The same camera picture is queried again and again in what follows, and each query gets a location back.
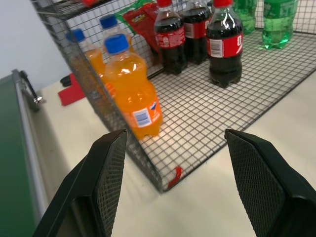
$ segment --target wire shelf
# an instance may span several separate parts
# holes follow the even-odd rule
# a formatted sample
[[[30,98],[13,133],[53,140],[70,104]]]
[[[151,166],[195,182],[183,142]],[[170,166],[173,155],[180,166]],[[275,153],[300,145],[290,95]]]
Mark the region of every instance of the wire shelf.
[[[71,0],[32,0],[95,112],[110,131],[129,130],[126,150],[160,192],[174,186],[170,182],[175,178],[176,167],[182,167],[180,180],[184,179],[225,146],[225,129],[245,130],[316,70],[314,0],[300,0],[293,24],[299,33],[284,49],[266,50],[260,29],[245,36],[242,79],[226,89],[210,83],[208,61],[189,65],[178,76],[161,73],[162,66],[153,60],[145,39],[134,35],[132,46],[147,62],[148,77],[155,85],[163,112],[159,136],[138,141],[79,46],[70,45],[65,39],[70,29],[81,28],[88,41],[101,47],[99,18],[118,13],[135,2],[100,0],[86,9]],[[185,1],[173,2],[178,10],[185,7]],[[263,27],[262,0],[258,0],[256,17],[256,26]],[[133,35],[124,19],[118,20],[120,27]]]

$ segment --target white table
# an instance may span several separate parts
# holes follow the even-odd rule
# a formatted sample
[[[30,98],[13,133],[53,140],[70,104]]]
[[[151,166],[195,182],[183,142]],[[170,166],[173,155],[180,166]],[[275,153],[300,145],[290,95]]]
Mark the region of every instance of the white table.
[[[42,144],[41,168],[51,200],[65,175],[107,133],[87,99],[62,107],[56,83],[34,115]],[[316,189],[316,74],[246,132],[271,141]],[[127,157],[113,237],[254,237],[238,196],[225,147],[171,191],[160,195]]]

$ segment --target green soda bottle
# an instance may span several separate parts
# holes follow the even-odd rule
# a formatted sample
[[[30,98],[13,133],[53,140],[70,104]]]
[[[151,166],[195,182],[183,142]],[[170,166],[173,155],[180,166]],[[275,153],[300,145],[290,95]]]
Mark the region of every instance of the green soda bottle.
[[[240,17],[243,24],[243,33],[250,34],[256,27],[257,0],[234,0],[235,13]]]
[[[283,48],[293,36],[298,0],[265,0],[262,40],[265,48]]]

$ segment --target dark soda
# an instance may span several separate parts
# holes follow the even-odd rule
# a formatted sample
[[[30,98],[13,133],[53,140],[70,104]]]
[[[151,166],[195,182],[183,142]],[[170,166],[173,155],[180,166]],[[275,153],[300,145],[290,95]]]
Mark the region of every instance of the dark soda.
[[[178,75],[188,65],[184,53],[184,25],[181,17],[172,11],[171,1],[159,5],[155,21],[155,35],[160,48],[162,65],[166,72]]]
[[[207,58],[206,28],[211,18],[207,6],[188,9],[183,14],[185,24],[185,54],[188,61],[200,64]]]
[[[212,83],[225,88],[241,78],[243,27],[232,9],[232,1],[224,6],[216,6],[216,2],[218,0],[214,0],[216,9],[206,32],[209,70]]]

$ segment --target blue bottle cap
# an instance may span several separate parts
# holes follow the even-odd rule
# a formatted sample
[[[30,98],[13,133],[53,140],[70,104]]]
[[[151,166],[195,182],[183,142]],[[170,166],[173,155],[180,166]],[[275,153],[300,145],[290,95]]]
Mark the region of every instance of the blue bottle cap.
[[[74,30],[71,30],[71,32],[74,34],[77,42],[81,42],[85,39],[82,29],[74,29]],[[66,38],[67,40],[74,42],[74,38],[70,33],[66,34]]]
[[[111,14],[111,15],[106,15],[104,17],[101,17],[100,23],[103,29],[107,29],[107,28],[111,28],[115,26],[118,23],[118,21],[116,17],[113,14]]]
[[[122,53],[129,48],[127,38],[124,34],[117,34],[106,38],[104,46],[109,54]]]

